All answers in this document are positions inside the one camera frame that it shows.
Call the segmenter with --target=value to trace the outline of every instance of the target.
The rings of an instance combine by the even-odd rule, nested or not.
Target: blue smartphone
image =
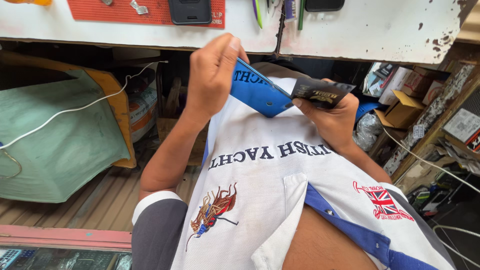
[[[293,106],[287,92],[240,58],[233,71],[230,94],[268,118]]]

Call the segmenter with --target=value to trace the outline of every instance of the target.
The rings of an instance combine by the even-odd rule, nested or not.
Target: black phone case
[[[308,12],[337,11],[343,7],[345,0],[305,0]]]
[[[208,25],[212,22],[210,0],[168,0],[175,25]]]

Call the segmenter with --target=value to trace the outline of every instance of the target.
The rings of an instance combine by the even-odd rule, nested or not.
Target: dark gray sleeve
[[[168,270],[180,240],[187,204],[163,199],[142,211],[132,231],[132,269]]]
[[[403,198],[400,194],[397,192],[391,190],[391,189],[386,189],[388,193],[407,211],[407,213],[413,217],[415,222],[417,223],[418,227],[422,231],[422,233],[425,235],[427,238],[428,242],[432,245],[432,247],[442,255],[442,257],[445,258],[445,260],[448,261],[448,263],[456,269],[455,265],[453,264],[452,258],[450,258],[450,255],[448,254],[447,250],[445,249],[444,245],[440,242],[438,237],[435,235],[435,233],[432,231],[430,226],[421,218],[421,216],[415,211],[415,209],[408,203],[405,198]]]

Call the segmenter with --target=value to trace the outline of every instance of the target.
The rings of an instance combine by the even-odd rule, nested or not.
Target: white sleeve cuff
[[[405,197],[405,195],[403,194],[403,192],[396,186],[392,185],[392,184],[389,184],[389,183],[385,183],[385,182],[379,182],[378,184],[380,184],[383,188],[385,189],[390,189],[392,191],[395,191],[397,192],[398,194],[400,194],[406,201],[407,200],[407,197]]]
[[[145,210],[145,208],[147,208],[153,203],[164,199],[177,199],[181,201],[180,197],[171,191],[164,190],[152,193],[147,197],[143,198],[140,202],[138,202],[137,206],[135,207],[135,211],[133,211],[132,223],[135,225],[138,217],[143,212],[143,210]]]

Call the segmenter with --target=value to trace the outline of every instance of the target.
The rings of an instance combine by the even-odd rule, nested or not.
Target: black card
[[[333,109],[354,88],[342,83],[298,78],[290,97],[307,99],[317,108]]]

